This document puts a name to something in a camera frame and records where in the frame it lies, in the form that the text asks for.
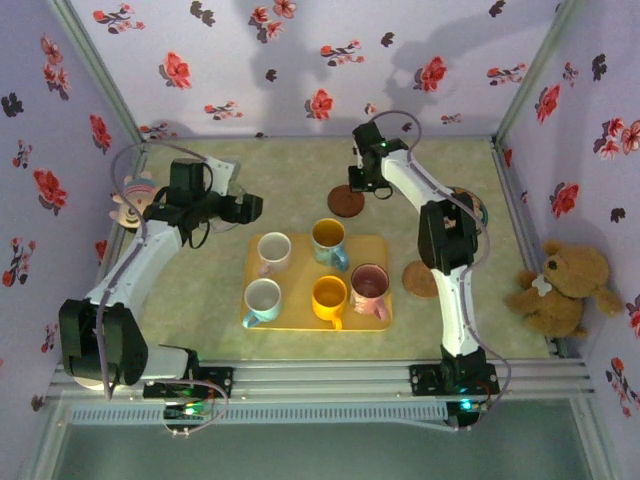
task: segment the yellow tray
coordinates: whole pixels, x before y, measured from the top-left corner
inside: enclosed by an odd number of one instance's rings
[[[313,246],[310,234],[286,234],[291,239],[291,266],[284,272],[272,277],[282,289],[282,311],[273,322],[259,324],[250,330],[295,330],[295,331],[335,331],[331,322],[320,320],[311,307],[311,289],[316,280],[324,275],[335,275],[341,278],[351,289],[351,273],[363,263],[377,263],[389,272],[389,247],[387,241],[378,235],[350,235],[345,242],[345,250],[349,255],[350,268],[340,272],[337,268],[320,265],[313,257]],[[255,235],[249,242],[249,253],[244,273],[244,286],[258,278],[260,256],[258,241],[262,235]],[[385,297],[389,309],[389,319],[380,321],[375,315],[356,313],[347,301],[342,317],[342,332],[380,332],[389,328],[393,316],[391,311],[391,290]],[[247,314],[244,303],[240,308],[240,322]]]

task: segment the vent grille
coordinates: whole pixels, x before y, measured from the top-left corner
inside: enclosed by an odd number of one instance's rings
[[[217,405],[215,412],[222,409]],[[163,405],[76,406],[70,416],[75,425],[153,425],[164,423]],[[433,421],[447,419],[444,402],[387,404],[317,404],[317,405],[231,405],[217,422],[221,425],[295,424],[295,423],[384,423],[394,420]],[[196,418],[167,421],[194,423]]]
[[[164,405],[75,405],[69,415],[74,425],[157,425]]]

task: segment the teddy bear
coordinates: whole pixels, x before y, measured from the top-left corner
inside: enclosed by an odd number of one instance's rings
[[[144,171],[140,173],[138,178],[127,175],[124,178],[123,194],[127,200],[136,206],[136,210],[140,213],[144,212],[153,202],[156,193],[160,191],[160,187],[152,180],[151,173]],[[130,209],[126,203],[122,201],[119,195],[114,195],[112,200],[120,207],[118,210],[109,212],[109,216],[120,225],[129,230],[135,230],[140,226],[140,220],[135,212]]]
[[[505,299],[511,311],[526,315],[529,328],[548,337],[586,338],[580,322],[588,297],[609,317],[622,312],[622,301],[606,287],[607,260],[595,248],[549,240],[542,249],[548,256],[543,273],[520,272],[518,283],[524,291]]]

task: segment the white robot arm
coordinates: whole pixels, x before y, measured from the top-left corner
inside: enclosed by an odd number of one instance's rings
[[[205,168],[211,181],[205,187]],[[67,300],[59,311],[65,371],[76,378],[104,380],[96,325],[102,324],[109,383],[185,378],[197,364],[195,352],[148,346],[135,321],[158,275],[202,223],[221,219],[247,224],[262,214],[262,198],[230,195],[239,171],[235,162],[178,159],[170,185],[145,209],[146,236],[139,228],[127,251],[102,282],[81,300]],[[101,322],[97,322],[100,311]]]
[[[420,213],[423,205],[442,200],[442,195],[428,186],[424,178],[429,178],[432,184],[437,185],[440,190],[447,192],[449,195],[454,193],[451,189],[436,182],[420,164],[414,161],[409,163],[404,150],[391,152],[382,160],[382,176],[402,192],[418,213]],[[467,266],[467,264],[463,264],[453,267],[449,274],[445,274],[437,268],[432,268],[431,270],[438,286],[438,296],[442,310],[442,346],[454,357],[457,355],[469,355],[475,352],[479,346],[469,334],[462,312],[460,275]],[[475,329],[470,273],[465,275],[462,292],[466,299],[468,320],[472,328]]]
[[[348,169],[351,190],[376,192],[395,187],[418,211],[418,253],[436,280],[442,310],[442,362],[434,373],[439,378],[433,379],[439,384],[438,391],[460,394],[476,390],[479,383],[493,388],[495,367],[487,364],[485,351],[472,334],[476,327],[469,267],[478,249],[477,226],[447,198],[472,212],[471,197],[437,182],[415,161],[404,142],[383,138],[375,122],[358,126],[353,137],[357,165]]]

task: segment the brown teddy bear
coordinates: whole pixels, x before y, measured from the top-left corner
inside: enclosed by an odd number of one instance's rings
[[[595,297],[596,307],[607,316],[622,312],[622,301],[606,287],[607,260],[595,248],[550,240],[542,249],[548,255],[543,273],[520,272],[524,292],[505,299],[511,311],[526,314],[529,328],[549,337],[585,338],[580,321],[587,297]]]

